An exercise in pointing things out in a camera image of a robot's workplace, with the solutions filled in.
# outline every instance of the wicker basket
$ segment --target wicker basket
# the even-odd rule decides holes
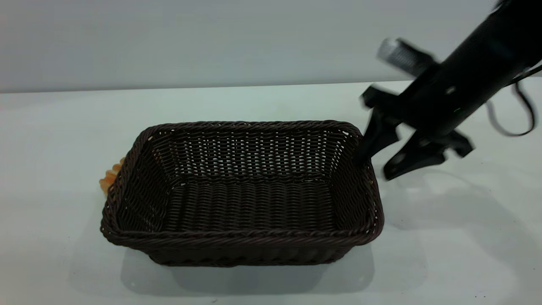
[[[198,122],[143,131],[108,190],[101,231],[174,266],[330,263],[384,217],[349,123]]]

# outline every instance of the basket bottom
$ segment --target basket bottom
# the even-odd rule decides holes
[[[187,183],[170,195],[163,231],[336,230],[324,181]]]
[[[318,265],[333,263],[342,258],[350,249],[352,247],[251,247],[184,249],[176,252],[148,254],[155,263],[166,266]]]

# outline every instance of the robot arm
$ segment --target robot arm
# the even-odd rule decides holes
[[[416,79],[398,96],[373,86],[362,94],[372,114],[354,163],[363,164],[397,142],[396,127],[401,123],[416,132],[384,166],[386,179],[441,164],[448,148],[465,157],[474,148],[455,128],[501,88],[514,84],[521,93],[518,81],[533,74],[528,69],[542,60],[541,8],[540,1],[499,1],[442,63],[406,41],[384,41],[379,57]]]

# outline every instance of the basket rim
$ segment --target basket rim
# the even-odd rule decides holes
[[[383,229],[383,211],[380,201],[377,182],[373,184],[376,198],[374,200],[375,210],[379,218],[376,225],[367,223],[362,228],[355,230],[328,230],[328,231],[303,231],[303,230],[230,230],[230,231],[183,231],[183,232],[145,232],[145,231],[125,231],[120,228],[117,222],[119,207],[122,205],[124,190],[122,185],[129,184],[132,168],[139,158],[143,145],[157,132],[174,131],[175,129],[184,129],[188,132],[212,130],[220,127],[221,130],[242,131],[288,131],[288,130],[310,130],[311,128],[337,127],[343,132],[354,134],[361,138],[362,135],[357,127],[349,122],[340,122],[336,120],[302,120],[292,122],[245,122],[245,121],[213,121],[213,122],[193,122],[193,123],[173,123],[151,126],[142,131],[136,138],[133,147],[127,153],[123,166],[114,183],[109,187],[107,201],[102,210],[101,231],[104,236],[113,244],[130,245],[134,241],[145,241],[153,246],[204,246],[204,245],[340,245],[354,246],[366,244],[380,235]],[[373,171],[370,161],[367,166]]]

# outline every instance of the black cable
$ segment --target black cable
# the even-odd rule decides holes
[[[522,91],[522,89],[521,89],[521,87],[519,85],[519,81],[527,77],[525,75],[529,74],[528,76],[530,76],[530,75],[538,72],[538,71],[534,71],[534,70],[541,71],[542,66],[539,66],[536,69],[530,70],[530,71],[526,72],[525,74],[522,74],[522,75],[514,78],[512,80],[512,82],[509,84],[509,85],[511,85],[511,84],[514,85],[514,92],[519,97],[519,99],[523,102],[523,106],[525,108],[527,108],[527,111],[530,113],[530,127],[529,127],[529,130],[527,130],[527,131],[525,131],[525,132],[523,132],[521,134],[514,134],[514,133],[509,132],[508,130],[504,129],[499,124],[499,122],[497,121],[497,117],[495,115],[495,107],[493,106],[493,103],[491,101],[486,102],[487,113],[488,113],[488,116],[489,116],[489,122],[491,123],[493,128],[495,128],[497,130],[497,132],[499,132],[500,134],[502,134],[504,136],[507,136],[507,137],[521,137],[521,136],[524,136],[524,135],[528,134],[529,132],[533,131],[537,126],[537,116],[536,116],[536,112],[534,110],[534,107],[533,107],[531,101],[529,100],[529,98],[525,95],[525,93]]]

